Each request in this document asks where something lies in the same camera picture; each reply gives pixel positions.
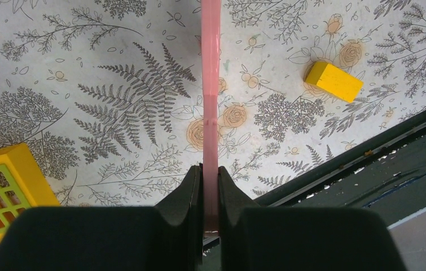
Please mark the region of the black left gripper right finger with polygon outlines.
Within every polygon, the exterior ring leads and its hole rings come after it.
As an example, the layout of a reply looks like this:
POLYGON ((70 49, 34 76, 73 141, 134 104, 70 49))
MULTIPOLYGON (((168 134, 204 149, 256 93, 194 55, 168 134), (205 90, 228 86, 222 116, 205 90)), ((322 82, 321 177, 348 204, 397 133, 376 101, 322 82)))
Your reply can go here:
POLYGON ((218 170, 223 270, 405 270, 379 215, 358 208, 262 207, 218 170))

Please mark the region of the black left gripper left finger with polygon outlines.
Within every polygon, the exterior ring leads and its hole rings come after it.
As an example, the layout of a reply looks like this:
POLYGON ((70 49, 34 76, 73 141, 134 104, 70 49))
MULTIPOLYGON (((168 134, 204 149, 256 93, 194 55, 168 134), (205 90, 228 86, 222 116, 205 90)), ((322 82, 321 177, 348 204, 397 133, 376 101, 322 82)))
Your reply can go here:
POLYGON ((154 206, 34 207, 0 242, 0 270, 196 270, 201 165, 154 206))

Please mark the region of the yellow window toy brick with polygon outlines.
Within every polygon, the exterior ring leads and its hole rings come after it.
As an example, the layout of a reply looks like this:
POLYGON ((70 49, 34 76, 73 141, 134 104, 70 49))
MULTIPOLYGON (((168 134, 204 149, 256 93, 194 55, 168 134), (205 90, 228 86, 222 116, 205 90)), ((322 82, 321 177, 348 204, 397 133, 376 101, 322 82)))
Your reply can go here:
POLYGON ((0 148, 0 241, 26 209, 59 204, 27 144, 0 148))

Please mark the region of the pink hand brush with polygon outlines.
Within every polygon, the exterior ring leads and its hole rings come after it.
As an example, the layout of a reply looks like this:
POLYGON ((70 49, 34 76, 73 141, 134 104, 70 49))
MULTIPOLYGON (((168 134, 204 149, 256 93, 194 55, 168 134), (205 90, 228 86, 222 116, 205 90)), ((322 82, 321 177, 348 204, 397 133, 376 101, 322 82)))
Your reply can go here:
POLYGON ((221 1, 201 1, 204 233, 219 233, 218 83, 221 1))

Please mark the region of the small yellow block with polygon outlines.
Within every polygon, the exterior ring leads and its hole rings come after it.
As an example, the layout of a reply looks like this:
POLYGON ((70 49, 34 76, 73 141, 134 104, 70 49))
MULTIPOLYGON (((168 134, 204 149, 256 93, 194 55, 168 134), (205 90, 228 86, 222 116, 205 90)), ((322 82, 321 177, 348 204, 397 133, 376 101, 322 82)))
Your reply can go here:
POLYGON ((361 80, 327 62, 315 62, 304 81, 348 103, 356 98, 363 86, 361 80))

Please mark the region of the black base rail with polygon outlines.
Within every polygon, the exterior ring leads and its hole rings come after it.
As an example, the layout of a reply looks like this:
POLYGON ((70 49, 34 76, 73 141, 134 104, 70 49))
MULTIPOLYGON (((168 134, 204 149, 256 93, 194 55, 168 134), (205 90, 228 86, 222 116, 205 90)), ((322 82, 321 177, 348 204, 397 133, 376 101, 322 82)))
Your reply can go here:
POLYGON ((269 207, 353 207, 390 227, 426 208, 426 110, 260 196, 269 207))

